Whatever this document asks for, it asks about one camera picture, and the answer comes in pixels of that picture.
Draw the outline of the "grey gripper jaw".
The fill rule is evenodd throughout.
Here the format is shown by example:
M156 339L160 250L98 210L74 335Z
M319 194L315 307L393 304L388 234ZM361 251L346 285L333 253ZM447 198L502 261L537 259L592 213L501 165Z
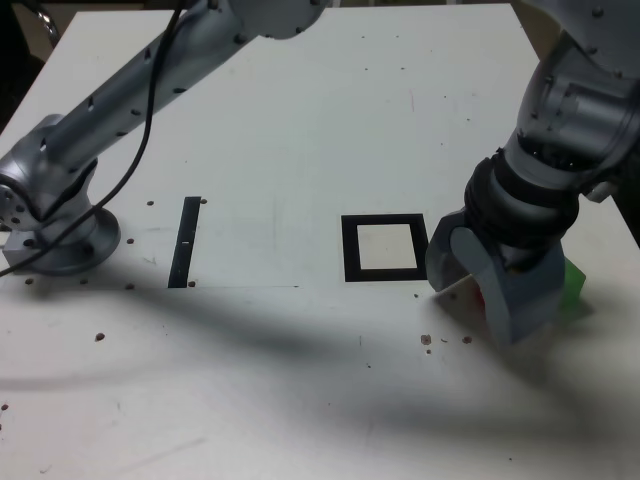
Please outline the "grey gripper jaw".
M472 275L472 247L465 211L451 213L439 221L426 253L427 278L435 292Z
M478 284L494 341L515 344L555 319L565 281L565 257L554 245L532 268L511 273L475 233L458 227L450 237L453 256Z

